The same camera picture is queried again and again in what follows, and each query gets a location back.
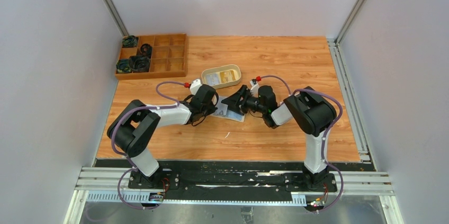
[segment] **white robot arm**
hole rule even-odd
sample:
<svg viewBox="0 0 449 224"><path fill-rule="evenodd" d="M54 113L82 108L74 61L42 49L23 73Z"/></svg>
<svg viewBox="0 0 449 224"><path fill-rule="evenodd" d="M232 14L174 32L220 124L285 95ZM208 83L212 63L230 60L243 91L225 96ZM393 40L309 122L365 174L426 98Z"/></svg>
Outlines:
<svg viewBox="0 0 449 224"><path fill-rule="evenodd" d="M139 100L132 101L107 130L112 139L112 133L118 122L128 112L132 114L121 122L115 134L114 143L131 159L140 172L151 176L158 168L158 162L147 148L153 132L160 127L175 124L191 124L202 121L217 109L215 105L218 95L214 88L201 84L199 79L189 86L192 93L178 106L173 105L145 105ZM134 127L131 122L139 123Z"/></svg>
<svg viewBox="0 0 449 224"><path fill-rule="evenodd" d="M265 124L273 129L294 118L306 134L303 172L308 174L311 184L320 184L328 173L325 163L327 140L323 140L323 134L336 117L334 107L320 95L308 92L290 95L278 106L270 86L259 86L255 79L250 81L250 84L251 89L243 85L237 93L224 99L222 103L240 114L260 112Z"/></svg>

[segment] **wood-grain surface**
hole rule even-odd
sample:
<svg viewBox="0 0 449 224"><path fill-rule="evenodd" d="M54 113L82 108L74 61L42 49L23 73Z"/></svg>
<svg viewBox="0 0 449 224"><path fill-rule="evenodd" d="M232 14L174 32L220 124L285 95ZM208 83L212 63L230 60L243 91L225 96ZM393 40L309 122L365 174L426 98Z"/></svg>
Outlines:
<svg viewBox="0 0 449 224"><path fill-rule="evenodd" d="M236 64L242 72L240 84L218 89L229 96L242 84L256 76L277 75L293 89L312 86L335 97L343 105L332 58L324 37L189 37L188 73L186 77L170 78L191 82L203 70ZM170 104L156 94L155 87L164 79L120 81L107 119L107 127L134 99L147 104ZM263 79L271 85L278 101L287 97L285 86L274 78ZM179 85L164 85L161 92L177 99L189 95ZM111 149L111 141L103 133L98 158L119 157ZM305 136L292 119L276 129L268 128L262 119L247 114L245 122L207 117L197 126L169 126L156 130L149 148L158 159L214 159L301 161L306 157ZM346 113L330 133L328 159L334 162L359 161L354 136Z"/></svg>

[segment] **black cable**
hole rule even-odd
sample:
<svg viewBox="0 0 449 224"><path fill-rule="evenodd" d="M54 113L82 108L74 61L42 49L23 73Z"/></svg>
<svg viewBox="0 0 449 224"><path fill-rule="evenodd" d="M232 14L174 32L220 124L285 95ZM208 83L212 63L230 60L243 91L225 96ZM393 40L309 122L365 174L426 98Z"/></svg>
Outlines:
<svg viewBox="0 0 449 224"><path fill-rule="evenodd" d="M150 58L146 56L131 56L129 58L129 67L132 72L149 72Z"/></svg>
<svg viewBox="0 0 449 224"><path fill-rule="evenodd" d="M257 117L257 116L255 116L255 115L253 115L253 113L251 112L251 110L249 110L249 114L252 115L252 116L254 116L255 118L263 118L263 117Z"/></svg>
<svg viewBox="0 0 449 224"><path fill-rule="evenodd" d="M192 123L192 126L195 127L195 126L200 125L200 124L204 121L204 119L206 119L206 116L203 115L202 118L203 118L203 120L201 120L199 123L197 123L197 124L193 124L193 123Z"/></svg>
<svg viewBox="0 0 449 224"><path fill-rule="evenodd" d="M117 69L117 73L119 74L131 73L131 67L129 67L128 59L120 59L115 67Z"/></svg>
<svg viewBox="0 0 449 224"><path fill-rule="evenodd" d="M135 48L139 42L139 37L134 35L130 35L122 39L122 47L123 48Z"/></svg>
<svg viewBox="0 0 449 224"><path fill-rule="evenodd" d="M151 47L151 45L150 44L143 44L141 47L140 47L140 53L143 55L143 56L147 56L148 58L151 58L151 52L152 52L152 50L153 50L153 47Z"/></svg>

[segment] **wooden compartment tray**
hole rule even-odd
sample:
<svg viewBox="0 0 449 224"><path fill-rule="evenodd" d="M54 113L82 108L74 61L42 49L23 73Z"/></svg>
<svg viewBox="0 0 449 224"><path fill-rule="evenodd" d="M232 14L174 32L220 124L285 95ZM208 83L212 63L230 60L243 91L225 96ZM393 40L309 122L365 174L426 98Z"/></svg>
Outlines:
<svg viewBox="0 0 449 224"><path fill-rule="evenodd" d="M135 48L121 48L118 60L137 55L143 44L152 46L149 72L117 73L118 80L185 77L187 75L187 34L137 35Z"/></svg>

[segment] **white wall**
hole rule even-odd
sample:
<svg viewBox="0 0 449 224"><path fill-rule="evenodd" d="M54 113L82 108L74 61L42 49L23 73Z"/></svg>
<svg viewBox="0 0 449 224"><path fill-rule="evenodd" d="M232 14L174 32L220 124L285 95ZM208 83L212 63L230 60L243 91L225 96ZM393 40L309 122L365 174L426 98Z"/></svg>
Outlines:
<svg viewBox="0 0 449 224"><path fill-rule="evenodd" d="M449 223L449 3L367 0L342 49L405 223Z"/></svg>
<svg viewBox="0 0 449 224"><path fill-rule="evenodd" d="M116 87L102 0L0 0L1 223L62 223Z"/></svg>
<svg viewBox="0 0 449 224"><path fill-rule="evenodd" d="M112 0L130 34L326 35L356 0Z"/></svg>

